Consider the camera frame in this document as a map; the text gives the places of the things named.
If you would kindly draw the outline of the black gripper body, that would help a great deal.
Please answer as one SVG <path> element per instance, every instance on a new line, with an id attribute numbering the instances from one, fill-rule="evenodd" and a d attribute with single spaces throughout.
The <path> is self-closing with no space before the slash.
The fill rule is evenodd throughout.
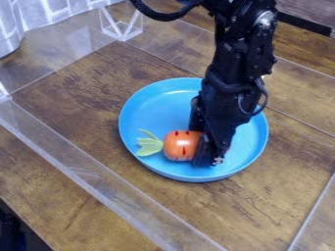
<path id="1" fill-rule="evenodd" d="M 267 89 L 260 77 L 248 80 L 227 82 L 217 73 L 208 71 L 201 80 L 201 98 L 205 131 L 216 144 L 227 141 L 229 147 L 239 126 L 247 124 L 251 118 L 264 109 L 267 103 L 256 108 Z"/>

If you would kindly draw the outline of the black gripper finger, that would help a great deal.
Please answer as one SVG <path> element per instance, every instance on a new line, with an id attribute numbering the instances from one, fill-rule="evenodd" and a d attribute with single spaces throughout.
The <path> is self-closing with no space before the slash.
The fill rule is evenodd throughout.
<path id="1" fill-rule="evenodd" d="M 191 99 L 191 113 L 189 113 L 189 122 L 188 129 L 195 131 L 205 131 L 205 120 L 203 114 L 203 104 L 201 98 L 195 96 Z"/>
<path id="2" fill-rule="evenodd" d="M 229 144 L 223 141 L 216 144 L 215 140 L 207 133 L 200 135 L 192 165 L 196 167 L 217 166 L 224 163 L 224 156 L 229 150 Z"/>

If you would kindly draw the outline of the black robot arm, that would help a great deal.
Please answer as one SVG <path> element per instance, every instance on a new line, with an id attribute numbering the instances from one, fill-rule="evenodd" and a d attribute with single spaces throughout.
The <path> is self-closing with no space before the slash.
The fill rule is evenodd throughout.
<path id="1" fill-rule="evenodd" d="M 215 18 L 215 56 L 191 100 L 188 128 L 200 133 L 192 157 L 196 167 L 224 162 L 236 128 L 268 103 L 261 77 L 276 63 L 272 38 L 277 24 L 275 0 L 203 0 Z"/>

